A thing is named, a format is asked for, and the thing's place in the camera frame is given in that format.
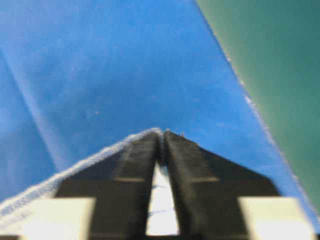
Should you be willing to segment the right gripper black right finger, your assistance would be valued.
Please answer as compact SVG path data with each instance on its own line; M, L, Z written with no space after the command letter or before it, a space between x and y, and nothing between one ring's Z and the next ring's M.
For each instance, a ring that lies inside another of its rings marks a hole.
M278 197L266 176L169 130L165 159L184 240L247 240L239 197Z

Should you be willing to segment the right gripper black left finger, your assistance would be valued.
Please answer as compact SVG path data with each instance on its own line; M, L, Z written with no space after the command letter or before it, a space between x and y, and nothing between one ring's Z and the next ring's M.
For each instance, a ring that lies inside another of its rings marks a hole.
M56 199L96 200L88 239L145 239L159 145L158 134L148 133L61 183Z

